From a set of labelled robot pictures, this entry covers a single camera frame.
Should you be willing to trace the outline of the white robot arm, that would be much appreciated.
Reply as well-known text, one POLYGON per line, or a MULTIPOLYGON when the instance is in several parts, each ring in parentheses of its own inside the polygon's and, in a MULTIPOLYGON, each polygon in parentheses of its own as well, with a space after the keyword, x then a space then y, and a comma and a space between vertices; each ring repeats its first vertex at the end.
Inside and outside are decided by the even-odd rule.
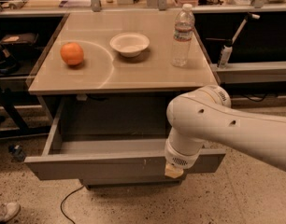
POLYGON ((206 141, 220 143, 286 172, 286 117, 231 107, 228 93, 208 85, 174 98, 166 109, 171 125, 167 165, 182 173, 193 167, 206 141))

